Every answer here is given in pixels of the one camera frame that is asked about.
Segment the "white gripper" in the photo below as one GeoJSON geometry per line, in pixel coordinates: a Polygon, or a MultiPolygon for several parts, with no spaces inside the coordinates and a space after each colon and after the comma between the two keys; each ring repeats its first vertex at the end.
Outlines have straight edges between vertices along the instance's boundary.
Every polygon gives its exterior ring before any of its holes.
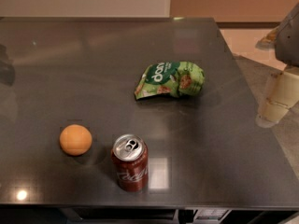
{"type": "Polygon", "coordinates": [[[262,128],[278,124],[299,102],[299,3],[278,27],[275,55],[279,61],[292,66],[272,73],[267,79],[256,117],[256,123],[262,128]]]}

